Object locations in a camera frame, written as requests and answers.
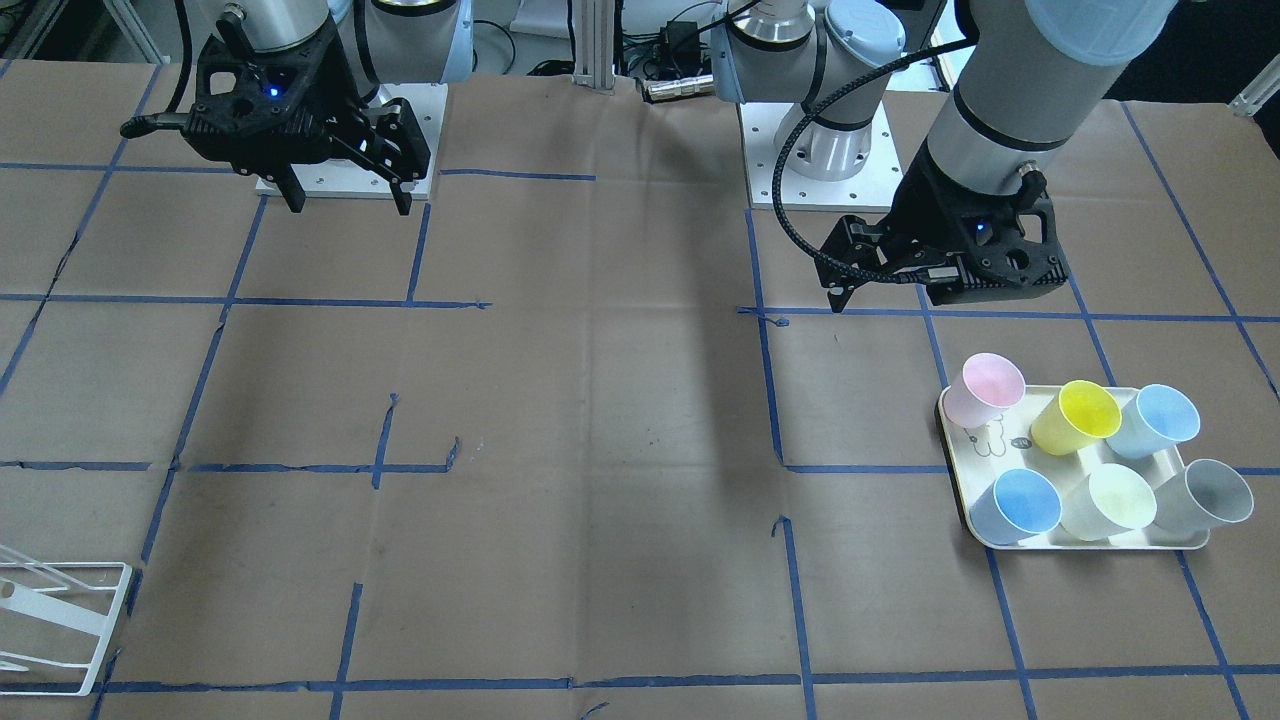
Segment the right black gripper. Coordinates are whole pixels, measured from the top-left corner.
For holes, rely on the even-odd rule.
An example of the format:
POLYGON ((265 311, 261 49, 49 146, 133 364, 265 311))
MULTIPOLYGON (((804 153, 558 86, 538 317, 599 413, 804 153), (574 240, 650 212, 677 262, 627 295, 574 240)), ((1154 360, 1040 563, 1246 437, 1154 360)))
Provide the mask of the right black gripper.
POLYGON ((430 147, 412 104, 394 97, 366 108, 334 20, 301 42, 268 53, 247 20, 218 20, 197 63, 188 111, 132 117, 124 138, 173 129, 210 161, 279 167, 278 191, 291 213, 306 193, 292 165, 344 158, 383 178, 397 211, 412 208, 410 186, 430 176, 430 147))

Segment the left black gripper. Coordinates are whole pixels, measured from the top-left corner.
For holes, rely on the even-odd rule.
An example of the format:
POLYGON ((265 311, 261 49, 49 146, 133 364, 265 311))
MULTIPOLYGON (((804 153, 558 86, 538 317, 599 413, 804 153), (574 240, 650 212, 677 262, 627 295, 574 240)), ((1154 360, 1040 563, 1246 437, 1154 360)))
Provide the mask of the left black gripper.
POLYGON ((841 313, 864 284, 922 283, 934 305, 1036 299, 1069 282, 1047 181, 1019 167, 1014 192, 984 195, 934 165, 911 165, 890 214, 874 224, 841 217, 815 260, 829 310, 841 313))

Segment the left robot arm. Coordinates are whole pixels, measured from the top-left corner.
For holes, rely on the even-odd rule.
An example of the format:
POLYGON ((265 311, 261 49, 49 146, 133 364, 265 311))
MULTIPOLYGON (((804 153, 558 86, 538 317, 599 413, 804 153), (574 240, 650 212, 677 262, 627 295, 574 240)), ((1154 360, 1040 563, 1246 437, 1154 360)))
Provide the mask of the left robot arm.
POLYGON ((1170 1, 960 1, 963 40, 906 53, 877 1, 730 1, 709 26, 716 94, 785 102, 769 200, 815 263, 829 307, 864 284, 920 284, 936 305, 1036 299, 1069 279, 1044 169, 1172 12, 1170 1), (956 49, 972 55, 874 224, 841 217, 820 247, 785 213, 787 169, 837 179, 822 141, 863 149, 890 76, 956 49))

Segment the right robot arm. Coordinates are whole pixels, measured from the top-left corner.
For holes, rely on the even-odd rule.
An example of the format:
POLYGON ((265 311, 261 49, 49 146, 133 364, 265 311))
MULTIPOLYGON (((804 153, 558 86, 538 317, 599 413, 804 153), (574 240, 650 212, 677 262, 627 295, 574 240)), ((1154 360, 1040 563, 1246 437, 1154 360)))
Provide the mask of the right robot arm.
POLYGON ((397 211, 430 176, 428 140, 406 97, 380 88, 454 83, 474 69, 467 1, 204 1, 214 28, 197 58, 187 111, 132 117, 122 137, 175 131, 204 159, 274 184, 305 206, 301 165, 334 159, 379 176, 397 211))

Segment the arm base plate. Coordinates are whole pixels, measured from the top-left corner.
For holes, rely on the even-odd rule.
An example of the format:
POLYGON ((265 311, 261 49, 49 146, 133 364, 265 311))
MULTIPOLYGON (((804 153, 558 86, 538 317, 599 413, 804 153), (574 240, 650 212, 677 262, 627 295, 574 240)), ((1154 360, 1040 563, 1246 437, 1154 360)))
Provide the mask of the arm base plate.
MULTIPOLYGON (((422 178, 404 184, 406 191, 416 201, 426 201, 433 193, 448 96, 448 85, 383 85, 376 95, 378 106, 394 97, 404 97, 412 105, 428 141, 431 154, 428 172, 422 178)), ((293 169, 307 199, 390 197, 389 184, 380 176, 366 172, 346 159, 315 165, 294 165, 293 169)))
MULTIPOLYGON (((744 167, 751 208, 772 208, 772 177, 782 142, 803 117, 790 102, 739 105, 744 167)), ((869 124, 851 132, 817 123, 796 142, 782 174, 782 204, 788 210, 886 213, 901 181, 884 106, 869 124)))

